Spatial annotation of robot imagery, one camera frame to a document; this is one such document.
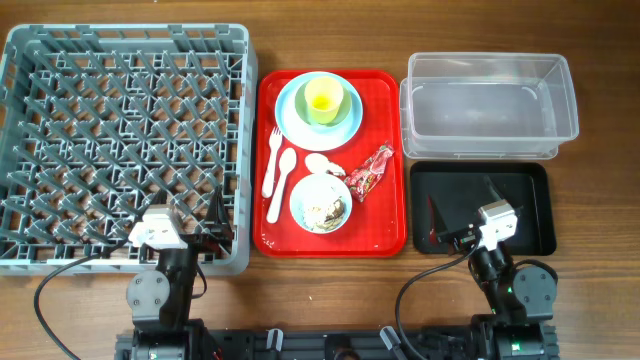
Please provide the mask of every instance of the clear plastic container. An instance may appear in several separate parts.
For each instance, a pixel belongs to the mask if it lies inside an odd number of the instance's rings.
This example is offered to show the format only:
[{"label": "clear plastic container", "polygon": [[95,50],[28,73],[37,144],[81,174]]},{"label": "clear plastic container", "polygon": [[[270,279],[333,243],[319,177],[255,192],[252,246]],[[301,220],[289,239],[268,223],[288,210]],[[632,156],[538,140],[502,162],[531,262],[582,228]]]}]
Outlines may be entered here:
[{"label": "clear plastic container", "polygon": [[400,117],[412,159],[550,159],[579,132],[569,66],[551,54],[413,54]]}]

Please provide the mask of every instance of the light blue plate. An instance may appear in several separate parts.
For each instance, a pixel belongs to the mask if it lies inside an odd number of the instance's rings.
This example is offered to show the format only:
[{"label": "light blue plate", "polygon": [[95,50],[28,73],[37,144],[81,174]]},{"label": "light blue plate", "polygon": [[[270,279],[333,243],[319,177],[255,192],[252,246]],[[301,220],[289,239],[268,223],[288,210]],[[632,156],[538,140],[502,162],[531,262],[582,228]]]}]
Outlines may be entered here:
[{"label": "light blue plate", "polygon": [[[329,130],[317,132],[300,118],[295,107],[295,95],[300,86],[318,76],[329,76],[342,84],[351,95],[351,111],[339,124]],[[362,124],[362,99],[356,89],[347,80],[328,72],[309,72],[302,74],[280,91],[276,100],[276,123],[287,140],[309,151],[328,151],[338,148],[351,140]]]}]

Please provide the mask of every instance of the utensil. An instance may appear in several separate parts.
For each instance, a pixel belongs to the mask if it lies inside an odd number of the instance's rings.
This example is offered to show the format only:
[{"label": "utensil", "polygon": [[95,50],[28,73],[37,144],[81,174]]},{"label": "utensil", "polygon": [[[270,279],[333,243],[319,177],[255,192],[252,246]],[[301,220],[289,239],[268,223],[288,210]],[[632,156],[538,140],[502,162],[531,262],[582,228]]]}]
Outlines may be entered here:
[{"label": "utensil", "polygon": [[269,211],[267,212],[267,222],[275,224],[280,216],[280,207],[282,206],[282,195],[284,193],[284,184],[287,181],[287,176],[296,167],[296,151],[292,148],[287,148],[280,157],[280,178],[278,179],[278,185],[276,191],[273,194],[271,205],[269,205]]},{"label": "utensil", "polygon": [[[311,229],[305,223],[305,208],[309,205],[314,205],[319,199],[329,199],[338,197],[344,204],[344,215],[340,223],[331,228],[330,230],[323,230],[319,228]],[[329,174],[311,174],[300,180],[291,191],[291,197],[289,198],[289,210],[291,216],[296,223],[306,231],[314,234],[328,234],[334,232],[342,227],[349,216],[353,208],[353,199],[347,185],[342,180]]]},{"label": "utensil", "polygon": [[271,155],[269,155],[269,163],[267,165],[267,173],[264,175],[262,181],[262,197],[268,199],[273,194],[273,183],[275,182],[276,175],[276,158],[278,157],[278,149],[282,145],[282,132],[275,126],[269,137],[269,148],[271,148]]}]

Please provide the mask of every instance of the white bowl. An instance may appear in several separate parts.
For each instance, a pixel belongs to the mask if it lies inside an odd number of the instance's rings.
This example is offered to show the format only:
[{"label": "white bowl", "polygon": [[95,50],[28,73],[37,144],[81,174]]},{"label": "white bowl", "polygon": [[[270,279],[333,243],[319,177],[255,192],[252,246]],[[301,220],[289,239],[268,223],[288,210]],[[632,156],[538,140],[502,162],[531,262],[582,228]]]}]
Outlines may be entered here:
[{"label": "white bowl", "polygon": [[[317,199],[327,199],[333,194],[344,203],[344,216],[338,226],[331,230],[311,229],[304,222],[305,205]],[[296,223],[303,229],[314,234],[328,234],[338,230],[347,222],[353,208],[353,200],[347,185],[342,180],[329,174],[311,174],[300,180],[291,191],[289,210]]]}]

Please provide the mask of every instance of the plastic spoon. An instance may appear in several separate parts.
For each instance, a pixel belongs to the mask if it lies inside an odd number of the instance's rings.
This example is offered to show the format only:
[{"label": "plastic spoon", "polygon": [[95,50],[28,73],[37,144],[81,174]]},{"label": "plastic spoon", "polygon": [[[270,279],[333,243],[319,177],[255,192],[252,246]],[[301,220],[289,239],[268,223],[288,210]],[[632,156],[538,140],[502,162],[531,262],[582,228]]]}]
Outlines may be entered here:
[{"label": "plastic spoon", "polygon": [[280,156],[279,167],[280,178],[278,178],[278,185],[276,185],[276,191],[273,194],[271,205],[269,205],[269,211],[267,211],[267,222],[270,224],[275,224],[280,216],[284,184],[289,173],[296,167],[296,151],[292,148],[287,148]]}]

